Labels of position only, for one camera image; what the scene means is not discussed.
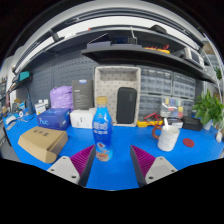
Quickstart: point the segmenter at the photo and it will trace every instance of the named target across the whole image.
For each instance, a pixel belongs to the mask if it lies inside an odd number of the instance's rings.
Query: black container
[[[121,87],[118,89],[117,96],[117,123],[133,123],[135,117],[137,91],[133,88]]]
[[[182,126],[183,129],[201,131],[203,127],[200,120],[193,117],[184,116],[183,118],[181,118],[181,120],[183,121],[183,126]]]

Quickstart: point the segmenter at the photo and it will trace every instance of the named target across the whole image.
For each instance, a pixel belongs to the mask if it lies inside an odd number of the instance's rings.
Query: cardboard box
[[[72,80],[73,109],[93,108],[93,80]]]
[[[39,115],[39,114],[43,113],[44,111],[46,111],[45,103],[37,103],[37,104],[35,104],[35,110],[36,110],[36,114],[37,115]]]
[[[66,130],[70,125],[70,109],[50,108],[37,116],[38,126],[56,130]]]
[[[34,127],[19,138],[18,144],[44,163],[53,163],[68,141],[66,131]]]

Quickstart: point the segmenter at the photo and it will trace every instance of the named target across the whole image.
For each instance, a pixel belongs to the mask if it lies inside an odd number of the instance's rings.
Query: blue box
[[[56,130],[65,130],[71,125],[70,109],[50,108],[37,115],[38,126]]]

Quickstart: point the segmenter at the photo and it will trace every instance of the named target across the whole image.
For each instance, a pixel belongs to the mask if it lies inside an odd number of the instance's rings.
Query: white cup
[[[166,152],[173,150],[180,134],[179,128],[171,125],[168,125],[168,127],[169,128],[167,130],[165,126],[163,126],[162,128],[160,126],[155,126],[152,130],[152,136],[156,139],[159,139],[157,146],[162,151]],[[157,129],[161,130],[160,136],[155,134],[155,131]]]

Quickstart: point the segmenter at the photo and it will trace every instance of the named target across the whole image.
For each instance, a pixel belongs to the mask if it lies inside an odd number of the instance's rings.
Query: black phone case
[[[117,123],[132,124],[135,117],[137,91],[129,87],[121,87],[117,93]]]

